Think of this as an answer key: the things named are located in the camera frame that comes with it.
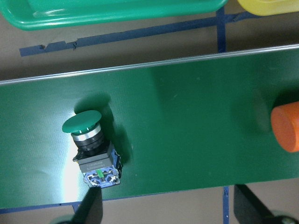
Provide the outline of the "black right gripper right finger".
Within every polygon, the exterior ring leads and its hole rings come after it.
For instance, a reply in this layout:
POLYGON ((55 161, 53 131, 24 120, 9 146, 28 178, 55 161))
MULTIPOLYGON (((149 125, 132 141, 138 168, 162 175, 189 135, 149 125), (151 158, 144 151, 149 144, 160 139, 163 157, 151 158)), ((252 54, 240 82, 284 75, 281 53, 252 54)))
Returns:
POLYGON ((274 215, 245 184, 234 185, 234 215, 240 224, 297 224, 286 215, 274 215))

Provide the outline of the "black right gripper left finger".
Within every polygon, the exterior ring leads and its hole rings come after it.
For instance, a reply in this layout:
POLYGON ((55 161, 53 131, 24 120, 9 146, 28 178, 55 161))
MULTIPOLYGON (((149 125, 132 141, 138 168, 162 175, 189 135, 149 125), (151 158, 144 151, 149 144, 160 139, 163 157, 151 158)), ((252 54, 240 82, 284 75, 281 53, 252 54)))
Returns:
POLYGON ((52 224, 100 224, 103 219, 102 189, 90 188, 70 218, 54 219, 52 224))

